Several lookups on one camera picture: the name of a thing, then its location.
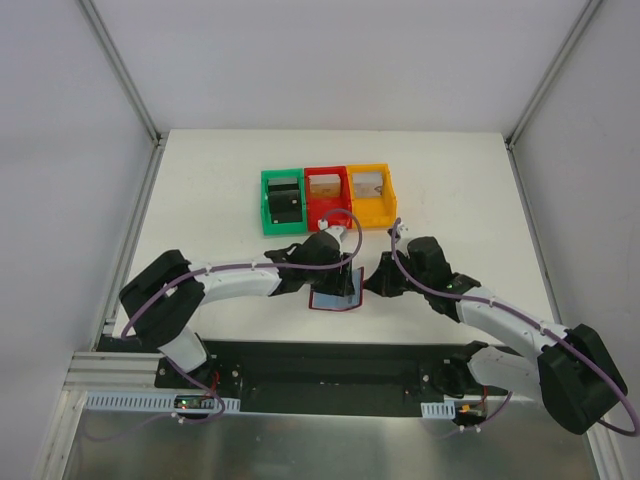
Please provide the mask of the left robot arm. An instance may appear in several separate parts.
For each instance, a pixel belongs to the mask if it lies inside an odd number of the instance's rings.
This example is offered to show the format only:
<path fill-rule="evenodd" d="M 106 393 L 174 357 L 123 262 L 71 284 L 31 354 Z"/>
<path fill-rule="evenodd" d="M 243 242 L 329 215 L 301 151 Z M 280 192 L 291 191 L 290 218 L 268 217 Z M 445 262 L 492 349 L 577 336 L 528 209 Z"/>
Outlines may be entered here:
<path fill-rule="evenodd" d="M 349 254 L 347 230 L 331 226 L 302 243 L 265 252 L 254 261 L 195 266 L 178 249 L 156 258 L 120 291 L 128 322 L 120 338 L 137 340 L 177 366 L 188 388 L 204 387 L 211 377 L 210 354 L 188 323 L 199 307 L 241 297 L 272 297 L 319 286 L 344 273 Z"/>

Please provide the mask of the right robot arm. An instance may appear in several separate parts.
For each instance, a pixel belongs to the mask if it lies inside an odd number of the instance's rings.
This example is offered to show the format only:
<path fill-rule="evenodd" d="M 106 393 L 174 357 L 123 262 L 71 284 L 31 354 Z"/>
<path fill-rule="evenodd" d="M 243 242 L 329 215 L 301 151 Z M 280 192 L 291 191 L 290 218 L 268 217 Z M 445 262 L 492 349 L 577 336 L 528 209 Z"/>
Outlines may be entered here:
<path fill-rule="evenodd" d="M 532 399 L 565 430 L 583 434 L 601 422 L 628 387 L 599 334 L 530 317 L 452 270 L 433 237 L 399 240 L 382 253 L 365 289 L 387 298 L 421 294 L 437 313 L 495 338 L 504 350 L 474 341 L 456 353 L 440 377 L 449 396 L 484 386 Z"/>

